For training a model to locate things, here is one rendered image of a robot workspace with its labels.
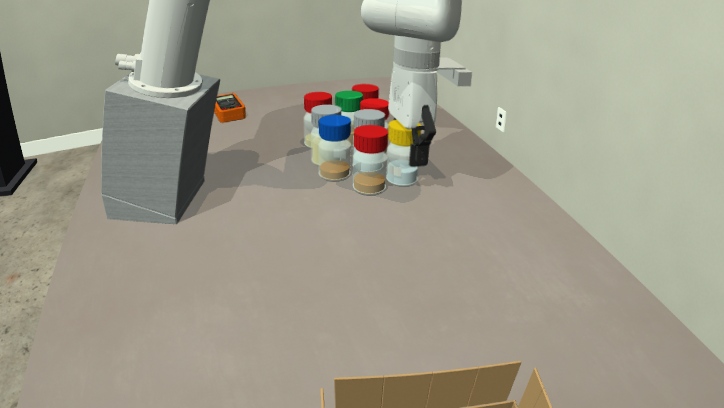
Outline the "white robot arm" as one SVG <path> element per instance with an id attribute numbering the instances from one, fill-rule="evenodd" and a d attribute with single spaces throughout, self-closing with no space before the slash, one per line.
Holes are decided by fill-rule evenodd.
<path id="1" fill-rule="evenodd" d="M 131 70 L 128 84 L 133 90 L 178 98 L 201 89 L 203 80 L 195 69 L 209 2 L 149 1 L 141 53 L 117 54 L 115 60 L 115 65 L 120 63 L 118 69 Z M 440 58 L 441 42 L 451 40 L 459 29 L 461 8 L 462 0 L 364 0 L 361 17 L 375 32 L 399 35 L 395 36 L 394 63 L 437 68 L 456 86 L 471 86 L 471 71 L 450 58 Z"/>

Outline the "orange digital multimeter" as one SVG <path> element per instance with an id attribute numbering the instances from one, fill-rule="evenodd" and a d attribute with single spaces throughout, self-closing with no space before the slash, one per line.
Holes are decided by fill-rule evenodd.
<path id="1" fill-rule="evenodd" d="M 245 106 L 235 93 L 217 96 L 214 112 L 221 123 L 246 118 Z"/>

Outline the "open brown cardboard box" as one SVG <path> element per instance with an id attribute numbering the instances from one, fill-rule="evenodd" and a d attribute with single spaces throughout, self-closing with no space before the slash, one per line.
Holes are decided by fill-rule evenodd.
<path id="1" fill-rule="evenodd" d="M 552 408 L 535 371 L 518 407 L 507 401 L 520 365 L 334 378 L 335 408 Z"/>

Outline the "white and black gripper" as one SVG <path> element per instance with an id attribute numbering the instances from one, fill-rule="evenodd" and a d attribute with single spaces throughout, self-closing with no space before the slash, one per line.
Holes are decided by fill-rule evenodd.
<path id="1" fill-rule="evenodd" d="M 394 61 L 393 65 L 396 67 L 392 71 L 388 109 L 406 129 L 412 129 L 409 165 L 426 166 L 429 146 L 436 134 L 437 68 L 408 68 Z M 418 123 L 424 126 L 417 126 Z M 424 127 L 424 133 L 418 137 L 417 130 Z"/>

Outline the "green-capped bottle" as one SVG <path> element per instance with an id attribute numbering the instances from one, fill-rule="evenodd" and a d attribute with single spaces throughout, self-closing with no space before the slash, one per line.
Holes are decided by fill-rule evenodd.
<path id="1" fill-rule="evenodd" d="M 351 148 L 353 147 L 354 136 L 354 113 L 360 110 L 360 102 L 363 100 L 363 94 L 358 91 L 340 91 L 335 94 L 335 105 L 342 108 L 343 116 L 351 119 L 351 135 L 349 141 Z"/>

